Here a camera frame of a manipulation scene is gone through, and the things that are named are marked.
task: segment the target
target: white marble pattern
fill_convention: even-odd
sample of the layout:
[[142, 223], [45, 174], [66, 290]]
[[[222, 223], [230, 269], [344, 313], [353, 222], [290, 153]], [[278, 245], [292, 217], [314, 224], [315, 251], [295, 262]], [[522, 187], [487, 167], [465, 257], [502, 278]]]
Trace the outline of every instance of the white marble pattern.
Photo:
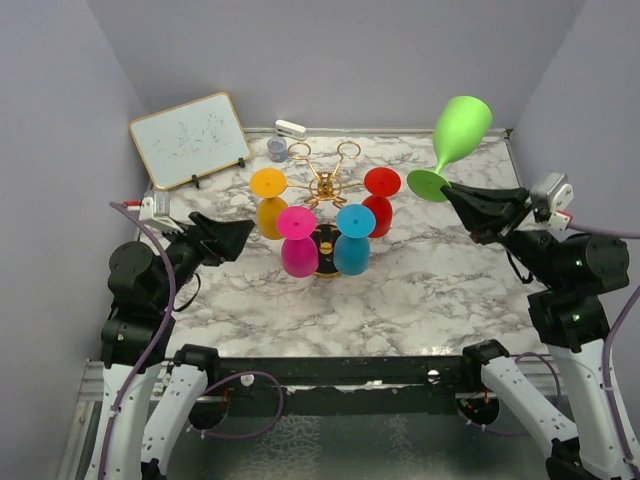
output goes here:
[[[403, 179], [392, 198], [389, 234], [371, 240], [369, 269], [357, 277], [295, 279], [280, 263], [281, 241], [266, 240], [257, 229], [235, 263], [201, 267], [202, 290], [194, 304], [177, 313], [169, 355], [185, 343], [216, 347], [224, 356], [356, 356], [458, 354], [465, 345], [496, 338], [512, 352], [542, 351], [527, 313], [525, 287], [499, 246], [475, 245], [448, 203], [429, 203], [406, 185], [415, 168], [436, 163], [424, 135], [311, 137], [315, 165], [332, 170], [342, 140], [362, 147], [357, 160], [341, 169], [345, 183], [362, 181], [375, 166], [388, 166]], [[257, 198], [251, 175], [281, 168], [290, 182], [307, 183], [304, 162], [271, 162], [267, 136], [250, 137], [255, 158], [247, 168], [230, 168], [172, 192], [172, 217], [192, 210], [219, 219], [254, 218]], [[517, 186], [506, 145], [487, 138], [468, 158], [447, 166], [452, 181], [484, 188]], [[288, 189], [283, 198], [300, 204], [308, 192]], [[349, 203], [361, 202], [363, 187], [349, 190]], [[322, 203], [319, 222], [333, 221], [337, 209]], [[178, 304], [195, 290], [183, 288]]]

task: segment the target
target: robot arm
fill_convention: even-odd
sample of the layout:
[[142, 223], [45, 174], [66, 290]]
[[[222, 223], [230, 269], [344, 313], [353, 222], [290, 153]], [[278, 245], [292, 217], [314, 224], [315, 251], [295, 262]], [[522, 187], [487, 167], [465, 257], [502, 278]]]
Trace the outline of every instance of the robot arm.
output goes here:
[[518, 417], [545, 458], [551, 456], [555, 439], [564, 442], [578, 435], [575, 423], [531, 385], [513, 358], [490, 360], [481, 369], [481, 379]]
[[[166, 254], [173, 266], [176, 290], [192, 278], [201, 264], [218, 266], [225, 261], [235, 261], [255, 226], [251, 220], [216, 222], [198, 212], [189, 215], [193, 224], [179, 224], [169, 218], [168, 208], [157, 208], [155, 200], [153, 195], [148, 195], [133, 209], [140, 210], [143, 220], [161, 228], [169, 239], [171, 245]], [[145, 433], [153, 385], [175, 324], [171, 318], [167, 328], [159, 331], [169, 298], [168, 273], [160, 258], [142, 242], [129, 242], [116, 249], [109, 260], [109, 268], [108, 286], [114, 295], [113, 307], [117, 313], [107, 320], [101, 334], [100, 359], [104, 363], [105, 389], [98, 436], [85, 478], [132, 480], [141, 475], [143, 438], [152, 438], [144, 442], [144, 459], [155, 459], [155, 467], [152, 467], [156, 470], [158, 467], [166, 469], [177, 431], [186, 418], [184, 412], [188, 413], [211, 377], [209, 370], [198, 364], [197, 359], [195, 363], [187, 359], [180, 362], [185, 364], [176, 367], [180, 385], [174, 385], [164, 395]], [[148, 352], [151, 339], [157, 334], [159, 341]], [[147, 356], [142, 368], [136, 372], [122, 403], [114, 411], [115, 395], [124, 388], [127, 377], [144, 355]], [[163, 412], [168, 411], [171, 415], [162, 419]], [[109, 433], [108, 421], [112, 417], [115, 421], [112, 421], [113, 428]], [[109, 452], [103, 459], [103, 441], [107, 437]], [[105, 465], [103, 472], [99, 471], [101, 460]], [[144, 478], [162, 478], [160, 474], [150, 475], [155, 474], [145, 473]]]
[[[496, 389], [534, 436], [552, 479], [634, 478], [603, 389], [602, 354], [609, 323], [597, 297], [629, 284], [626, 244], [590, 234], [559, 242], [546, 230], [562, 230], [571, 218], [561, 210], [573, 198], [566, 175], [551, 174], [531, 191], [492, 191], [452, 183], [443, 193], [473, 241], [500, 243], [548, 287], [529, 295], [529, 313], [564, 379], [577, 435], [570, 438], [573, 427], [566, 419], [562, 419], [565, 428], [543, 428], [551, 418], [558, 424], [560, 417], [546, 407], [546, 400], [521, 394], [520, 384], [527, 389], [526, 380], [519, 381], [520, 374], [504, 353], [476, 362], [482, 381]], [[615, 393], [627, 437], [634, 437], [617, 389]], [[535, 419], [541, 425], [534, 425]], [[635, 437], [630, 443], [634, 455], [640, 453]]]

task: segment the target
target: cable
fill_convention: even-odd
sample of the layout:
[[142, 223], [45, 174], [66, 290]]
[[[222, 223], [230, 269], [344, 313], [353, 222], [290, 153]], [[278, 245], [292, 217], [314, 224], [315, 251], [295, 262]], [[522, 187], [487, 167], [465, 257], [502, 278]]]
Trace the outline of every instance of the cable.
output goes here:
[[515, 272], [516, 276], [524, 285], [528, 285], [531, 282], [533, 282], [533, 273], [529, 272], [528, 277], [525, 277], [524, 275], [522, 275], [516, 263], [513, 261], [513, 257], [511, 256], [511, 252], [509, 250], [507, 250], [507, 260], [509, 260], [509, 265], [511, 265], [511, 268], [513, 268], [513, 271]]
[[[518, 355], [515, 359], [516, 363], [520, 363], [520, 360], [522, 360], [525, 357], [535, 357], [538, 360], [540, 360], [542, 363], [544, 363], [547, 368], [551, 371], [551, 375], [553, 376], [553, 380], [556, 384], [556, 398], [553, 400], [553, 405], [558, 408], [558, 405], [560, 405], [560, 399], [562, 397], [562, 388], [560, 387], [560, 377], [558, 377], [558, 373], [556, 372], [555, 368], [553, 368], [553, 365], [551, 365], [551, 363], [549, 363], [549, 361], [544, 358], [542, 355], [538, 354], [538, 353], [534, 353], [534, 352], [525, 352], [525, 353], [521, 353], [520, 355]], [[502, 430], [496, 430], [494, 428], [488, 427], [486, 425], [480, 425], [479, 423], [473, 422], [471, 421], [469, 418], [466, 417], [466, 415], [462, 412], [462, 410], [458, 409], [458, 414], [466, 421], [467, 425], [471, 425], [474, 428], [478, 428], [480, 430], [482, 430], [485, 433], [490, 433], [492, 435], [498, 435], [500, 437], [528, 437], [529, 434], [528, 433], [520, 433], [520, 432], [504, 432]]]
[[[602, 377], [603, 377], [603, 385], [604, 391], [607, 396], [607, 400], [609, 401], [609, 408], [611, 409], [611, 416], [613, 417], [613, 424], [616, 427], [616, 432], [618, 433], [618, 439], [620, 440], [620, 445], [622, 446], [622, 451], [624, 452], [624, 456], [627, 460], [633, 461], [633, 452], [631, 451], [631, 446], [629, 445], [629, 440], [627, 440], [627, 434], [624, 431], [624, 425], [622, 424], [622, 418], [620, 416], [620, 410], [618, 409], [618, 402], [616, 401], [616, 396], [613, 391], [613, 385], [611, 382], [611, 347], [613, 346], [613, 340], [620, 330], [622, 323], [629, 315], [629, 312], [635, 305], [635, 303], [640, 298], [640, 286], [636, 287], [635, 291], [627, 300], [627, 303], [624, 305], [624, 308], [616, 318], [616, 321], [613, 323], [613, 327], [611, 327], [611, 331], [607, 335], [606, 340], [604, 341], [604, 348], [602, 349]], [[640, 469], [633, 463], [629, 464], [631, 471], [633, 472], [636, 480], [640, 479]]]
[[164, 331], [167, 329], [167, 326], [171, 321], [171, 312], [173, 312], [173, 306], [176, 299], [176, 277], [173, 272], [173, 267], [171, 266], [171, 261], [169, 260], [167, 253], [164, 251], [164, 248], [162, 248], [160, 241], [156, 238], [153, 232], [151, 232], [151, 230], [147, 228], [147, 226], [144, 223], [138, 220], [138, 218], [136, 218], [135, 215], [132, 215], [129, 211], [127, 211], [127, 207], [115, 202], [109, 202], [109, 206], [111, 208], [116, 209], [122, 215], [127, 217], [135, 226], [137, 226], [140, 229], [142, 233], [144, 233], [147, 236], [147, 238], [151, 241], [151, 243], [153, 243], [153, 246], [156, 247], [156, 249], [158, 250], [158, 253], [160, 254], [160, 258], [162, 259], [162, 263], [164, 264], [164, 268], [167, 270], [167, 277], [169, 279], [169, 301], [167, 302], [167, 307], [165, 308], [165, 311], [164, 311], [164, 317], [160, 322], [158, 331], [151, 339], [151, 342], [149, 342], [149, 345], [147, 346], [145, 351], [142, 352], [142, 355], [140, 355], [140, 358], [131, 369], [131, 372], [129, 372], [129, 375], [127, 376], [124, 383], [120, 387], [120, 390], [118, 390], [118, 394], [116, 395], [116, 398], [113, 401], [113, 404], [111, 405], [111, 411], [115, 413], [109, 416], [109, 420], [107, 420], [107, 427], [104, 432], [104, 441], [102, 442], [102, 451], [100, 453], [100, 462], [98, 466], [99, 480], [104, 479], [105, 467], [107, 464], [107, 455], [109, 454], [109, 442], [111, 441], [111, 435], [113, 433], [113, 427], [116, 421], [117, 412], [119, 412], [120, 410], [120, 405], [122, 404], [122, 400], [124, 396], [127, 394], [127, 389], [129, 388], [129, 385], [131, 385], [131, 382], [133, 381], [135, 376], [138, 374], [138, 372], [142, 368], [142, 365], [147, 360], [149, 355], [151, 355], [151, 352], [153, 351], [153, 349], [156, 347], [156, 345], [162, 338]]
[[212, 392], [216, 388], [220, 388], [221, 386], [226, 385], [230, 381], [235, 380], [236, 378], [243, 377], [245, 375], [253, 375], [257, 377], [268, 378], [273, 382], [273, 384], [278, 389], [278, 396], [279, 396], [278, 410], [276, 411], [276, 414], [273, 417], [273, 419], [265, 427], [262, 427], [260, 430], [256, 430], [255, 432], [243, 433], [241, 435], [215, 433], [215, 432], [210, 432], [209, 430], [199, 430], [195, 428], [193, 425], [189, 425], [189, 429], [200, 433], [200, 435], [207, 435], [208, 437], [220, 438], [223, 440], [247, 440], [250, 438], [259, 437], [260, 435], [263, 435], [267, 433], [269, 430], [271, 430], [275, 426], [275, 424], [278, 423], [278, 420], [280, 420], [280, 417], [282, 416], [282, 410], [284, 408], [284, 394], [282, 393], [282, 385], [280, 385], [280, 382], [278, 382], [278, 380], [273, 375], [267, 372], [258, 372], [258, 371], [234, 373], [233, 375], [229, 375], [228, 377], [223, 378], [219, 382], [214, 383], [209, 388], [207, 388], [202, 394], [205, 395], [209, 392]]
[[200, 275], [198, 275], [197, 273], [195, 274], [195, 277], [196, 277], [196, 280], [198, 280], [198, 289], [196, 290], [196, 293], [194, 293], [193, 296], [189, 300], [187, 300], [184, 305], [178, 308], [174, 308], [173, 309], [174, 312], [178, 312], [178, 313], [184, 312], [187, 308], [191, 306], [193, 301], [198, 296], [198, 293], [200, 293], [200, 288], [202, 287], [202, 280], [200, 279]]
[[617, 237], [626, 240], [640, 240], [640, 232], [616, 232], [615, 230], [607, 230], [604, 228], [593, 228], [571, 222], [568, 228], [576, 232], [591, 233], [594, 235], [604, 235], [605, 237]]

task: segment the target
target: purple cable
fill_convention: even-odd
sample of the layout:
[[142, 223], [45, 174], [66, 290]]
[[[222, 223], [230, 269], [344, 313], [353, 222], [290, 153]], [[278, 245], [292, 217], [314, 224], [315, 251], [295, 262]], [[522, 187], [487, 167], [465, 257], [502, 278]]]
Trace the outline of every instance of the purple cable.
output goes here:
[[269, 380], [271, 380], [273, 384], [276, 386], [276, 388], [278, 389], [278, 395], [280, 397], [280, 400], [278, 402], [278, 410], [276, 411], [276, 414], [273, 417], [273, 419], [265, 427], [261, 428], [260, 430], [256, 430], [255, 432], [243, 433], [241, 435], [233, 435], [233, 434], [227, 434], [227, 433], [214, 433], [208, 430], [198, 430], [193, 425], [189, 425], [189, 428], [200, 433], [201, 435], [206, 435], [212, 438], [220, 438], [222, 440], [248, 440], [250, 438], [259, 437], [260, 435], [263, 435], [267, 433], [269, 430], [271, 430], [275, 426], [275, 424], [278, 423], [278, 420], [280, 420], [280, 417], [282, 416], [282, 409], [284, 408], [284, 394], [282, 393], [282, 385], [280, 385], [280, 382], [278, 382], [276, 377], [274, 377], [273, 375], [267, 372], [258, 372], [253, 370], [249, 372], [234, 373], [233, 375], [229, 375], [228, 377], [223, 378], [219, 382], [216, 382], [213, 385], [211, 385], [209, 388], [207, 388], [203, 392], [203, 395], [209, 392], [212, 392], [216, 388], [220, 388], [222, 385], [225, 385], [230, 381], [235, 380], [236, 378], [240, 378], [244, 375], [266, 377]]
[[576, 232], [592, 233], [594, 235], [604, 235], [605, 237], [617, 237], [627, 240], [640, 240], [640, 233], [636, 232], [616, 232], [615, 230], [606, 230], [604, 228], [593, 228], [580, 225], [579, 223], [569, 223], [569, 228]]
[[[629, 445], [629, 440], [627, 440], [627, 434], [624, 431], [624, 425], [622, 424], [622, 418], [620, 417], [620, 410], [618, 409], [618, 402], [616, 401], [616, 396], [612, 390], [613, 385], [611, 382], [611, 347], [613, 345], [613, 339], [615, 338], [618, 330], [622, 326], [622, 323], [629, 315], [629, 312], [635, 305], [635, 303], [640, 298], [640, 286], [636, 287], [635, 291], [627, 300], [624, 308], [616, 318], [616, 321], [613, 323], [613, 327], [611, 327], [611, 331], [609, 335], [607, 335], [607, 339], [604, 341], [604, 348], [602, 349], [602, 377], [603, 384], [605, 388], [605, 395], [607, 396], [607, 400], [609, 401], [609, 408], [611, 408], [611, 416], [613, 417], [613, 423], [616, 427], [616, 432], [618, 433], [618, 439], [620, 440], [620, 445], [622, 446], [622, 451], [624, 452], [624, 456], [627, 460], [633, 461], [633, 452], [631, 451], [631, 446]], [[633, 476], [636, 480], [640, 479], [640, 470], [633, 464], [629, 464], [631, 471], [633, 472]]]
[[[551, 375], [553, 376], [553, 380], [556, 384], [556, 398], [553, 400], [553, 405], [558, 408], [558, 405], [560, 404], [560, 397], [562, 396], [562, 389], [560, 387], [560, 378], [558, 377], [558, 373], [556, 372], [556, 370], [553, 368], [553, 365], [551, 365], [551, 363], [549, 363], [549, 361], [544, 358], [543, 355], [540, 355], [539, 353], [534, 353], [534, 352], [525, 352], [525, 353], [521, 353], [520, 355], [518, 355], [515, 359], [516, 363], [519, 363], [520, 360], [522, 360], [525, 357], [535, 357], [538, 360], [540, 360], [542, 363], [544, 363], [547, 368], [551, 371]], [[490, 433], [492, 435], [498, 435], [500, 437], [528, 437], [529, 434], [528, 433], [520, 433], [520, 432], [503, 432], [502, 430], [496, 430], [494, 428], [490, 428], [487, 427], [486, 425], [480, 425], [479, 423], [476, 422], [472, 422], [471, 420], [469, 420], [465, 414], [462, 412], [462, 410], [458, 409], [458, 414], [466, 420], [468, 425], [471, 425], [472, 427], [478, 428], [480, 430], [482, 430], [485, 433]]]
[[[162, 259], [162, 263], [164, 264], [164, 268], [167, 270], [167, 277], [169, 278], [169, 301], [167, 302], [167, 308], [164, 311], [164, 317], [160, 322], [158, 331], [151, 339], [151, 342], [149, 342], [149, 345], [147, 346], [145, 351], [142, 352], [142, 355], [140, 355], [140, 358], [138, 359], [136, 364], [133, 366], [133, 369], [125, 379], [120, 390], [118, 391], [118, 394], [116, 395], [116, 398], [113, 401], [113, 405], [111, 405], [111, 410], [117, 412], [120, 409], [120, 405], [122, 404], [122, 400], [125, 394], [127, 393], [127, 389], [129, 388], [129, 385], [131, 385], [131, 382], [133, 381], [135, 376], [138, 374], [138, 372], [142, 368], [142, 365], [147, 360], [149, 355], [151, 355], [151, 351], [158, 344], [158, 342], [160, 341], [160, 338], [162, 338], [162, 334], [164, 333], [167, 326], [169, 325], [169, 322], [171, 320], [171, 312], [173, 311], [173, 306], [176, 299], [176, 277], [173, 273], [173, 267], [171, 266], [171, 261], [169, 260], [167, 253], [164, 251], [164, 248], [162, 248], [160, 241], [156, 238], [153, 232], [149, 230], [144, 223], [138, 220], [135, 217], [135, 215], [132, 215], [131, 213], [129, 213], [129, 211], [127, 210], [127, 207], [125, 207], [124, 205], [115, 203], [115, 202], [109, 202], [109, 206], [112, 208], [115, 208], [118, 212], [120, 212], [125, 217], [127, 217], [134, 225], [136, 225], [140, 229], [142, 233], [144, 233], [147, 236], [147, 238], [149, 238], [151, 243], [153, 243], [153, 246], [156, 247], [156, 249], [158, 250], [158, 253], [160, 254], [160, 258]], [[100, 453], [100, 463], [98, 466], [99, 468], [98, 479], [100, 480], [104, 479], [105, 467], [107, 465], [107, 455], [109, 454], [109, 442], [111, 441], [111, 435], [113, 433], [113, 426], [116, 421], [116, 416], [117, 415], [113, 417], [109, 417], [109, 420], [107, 420], [107, 427], [104, 432], [104, 441], [102, 442], [102, 452]]]

